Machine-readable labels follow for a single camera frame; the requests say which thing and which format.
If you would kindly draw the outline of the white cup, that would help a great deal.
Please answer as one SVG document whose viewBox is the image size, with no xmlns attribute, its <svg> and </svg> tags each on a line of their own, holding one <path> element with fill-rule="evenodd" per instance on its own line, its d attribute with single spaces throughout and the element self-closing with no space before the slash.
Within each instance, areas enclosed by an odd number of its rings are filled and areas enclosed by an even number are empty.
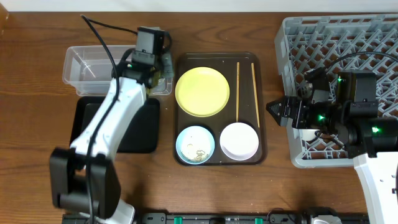
<svg viewBox="0 0 398 224">
<path fill-rule="evenodd" d="M 303 141 L 313 141 L 317 138 L 318 129 L 299 129 L 301 139 Z"/>
</svg>

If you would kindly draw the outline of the yellow round plate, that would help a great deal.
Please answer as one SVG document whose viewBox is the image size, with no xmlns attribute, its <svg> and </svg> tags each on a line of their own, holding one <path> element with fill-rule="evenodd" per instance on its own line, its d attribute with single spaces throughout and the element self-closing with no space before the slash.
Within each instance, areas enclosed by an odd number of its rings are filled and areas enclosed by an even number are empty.
<svg viewBox="0 0 398 224">
<path fill-rule="evenodd" d="M 210 67 L 196 67 L 186 71 L 177 81 L 175 99 L 186 113 L 209 117 L 219 113 L 230 95 L 225 76 Z"/>
</svg>

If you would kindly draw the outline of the light blue bowl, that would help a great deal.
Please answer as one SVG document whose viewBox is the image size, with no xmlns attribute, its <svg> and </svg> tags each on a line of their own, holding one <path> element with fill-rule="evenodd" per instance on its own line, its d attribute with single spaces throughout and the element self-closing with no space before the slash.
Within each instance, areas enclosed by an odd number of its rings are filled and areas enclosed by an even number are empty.
<svg viewBox="0 0 398 224">
<path fill-rule="evenodd" d="M 210 150 L 209 156 L 202 162 L 189 161 L 183 154 L 183 151 L 188 144 L 196 144 L 207 147 Z M 190 165 L 203 164 L 213 155 L 215 151 L 215 139 L 210 131 L 206 128 L 201 126 L 189 126 L 178 134 L 177 140 L 175 142 L 175 150 L 178 158 L 184 163 Z"/>
</svg>

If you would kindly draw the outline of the rice food scraps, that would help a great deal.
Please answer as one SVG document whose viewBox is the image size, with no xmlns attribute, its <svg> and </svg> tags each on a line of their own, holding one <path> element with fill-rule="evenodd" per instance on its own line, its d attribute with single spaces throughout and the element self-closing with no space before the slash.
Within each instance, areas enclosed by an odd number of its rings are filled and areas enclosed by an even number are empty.
<svg viewBox="0 0 398 224">
<path fill-rule="evenodd" d="M 188 144 L 184 149 L 183 154 L 189 161 L 202 162 L 209 156 L 210 150 L 205 146 Z"/>
</svg>

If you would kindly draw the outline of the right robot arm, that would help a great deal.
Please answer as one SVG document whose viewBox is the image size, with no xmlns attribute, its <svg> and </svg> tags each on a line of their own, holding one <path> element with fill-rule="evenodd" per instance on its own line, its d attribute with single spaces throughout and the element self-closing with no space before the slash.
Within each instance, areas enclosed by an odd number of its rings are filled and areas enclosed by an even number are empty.
<svg viewBox="0 0 398 224">
<path fill-rule="evenodd" d="M 397 223 L 397 119 L 378 115 L 376 74 L 341 71 L 335 102 L 283 96 L 266 110 L 279 126 L 337 135 L 353 160 L 370 223 Z"/>
</svg>

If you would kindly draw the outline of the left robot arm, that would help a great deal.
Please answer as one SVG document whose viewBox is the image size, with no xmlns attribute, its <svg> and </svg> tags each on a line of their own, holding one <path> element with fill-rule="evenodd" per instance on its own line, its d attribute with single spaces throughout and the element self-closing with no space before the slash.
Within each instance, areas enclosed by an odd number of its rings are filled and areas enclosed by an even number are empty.
<svg viewBox="0 0 398 224">
<path fill-rule="evenodd" d="M 107 95 L 96 114 L 68 149 L 50 155 L 52 202 L 57 208 L 85 214 L 89 223 L 132 223 L 135 209 L 121 199 L 114 159 L 147 90 L 164 72 L 162 59 L 170 50 L 167 31 L 139 27 L 137 43 L 118 63 L 112 62 Z"/>
</svg>

